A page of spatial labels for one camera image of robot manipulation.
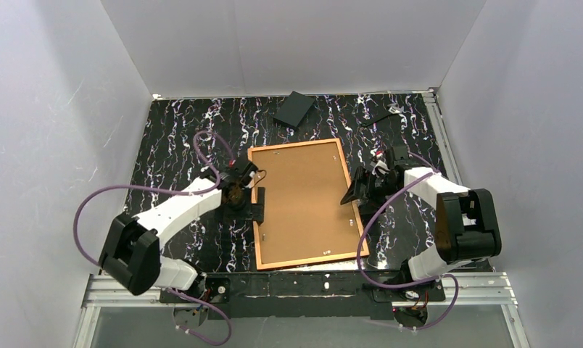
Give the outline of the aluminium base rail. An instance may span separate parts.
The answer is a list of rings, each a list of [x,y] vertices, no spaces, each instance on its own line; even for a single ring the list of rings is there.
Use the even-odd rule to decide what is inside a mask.
[[[505,273],[456,273],[427,290],[371,286],[351,270],[212,273],[210,309],[160,289],[88,281],[75,347],[527,347]]]

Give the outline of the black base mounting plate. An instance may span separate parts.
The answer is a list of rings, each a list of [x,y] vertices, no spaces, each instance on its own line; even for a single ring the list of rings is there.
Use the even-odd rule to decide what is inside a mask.
[[[358,271],[208,273],[185,292],[220,308],[230,318],[392,318],[392,305],[425,308],[443,303],[435,281],[406,289],[383,289]]]

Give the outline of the black square block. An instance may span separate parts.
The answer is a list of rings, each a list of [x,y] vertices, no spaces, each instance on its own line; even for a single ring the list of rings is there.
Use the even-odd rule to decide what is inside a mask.
[[[314,97],[292,91],[278,108],[273,120],[286,128],[297,130],[314,103]]]

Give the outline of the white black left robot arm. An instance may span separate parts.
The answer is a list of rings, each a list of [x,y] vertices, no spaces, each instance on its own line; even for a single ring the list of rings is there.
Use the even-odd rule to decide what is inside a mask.
[[[251,193],[266,175],[253,162],[238,159],[219,174],[204,171],[162,204],[137,215],[118,215],[109,228],[99,267],[133,295],[152,287],[173,288],[195,297],[204,294],[206,272],[192,262],[163,256],[163,247],[209,212],[219,220],[263,223],[265,188],[258,188],[255,203]]]

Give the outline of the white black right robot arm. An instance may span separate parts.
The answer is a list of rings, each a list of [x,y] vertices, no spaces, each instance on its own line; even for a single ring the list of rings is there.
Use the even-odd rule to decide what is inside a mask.
[[[359,201],[359,211],[371,216],[360,236],[360,246],[379,215],[405,193],[419,197],[433,208],[434,243],[404,261],[399,275],[391,281],[383,283],[367,276],[372,286],[410,288],[501,253],[503,245],[492,194],[485,188],[472,189],[449,181],[405,145],[376,152],[367,167],[358,167],[340,201],[341,204]]]

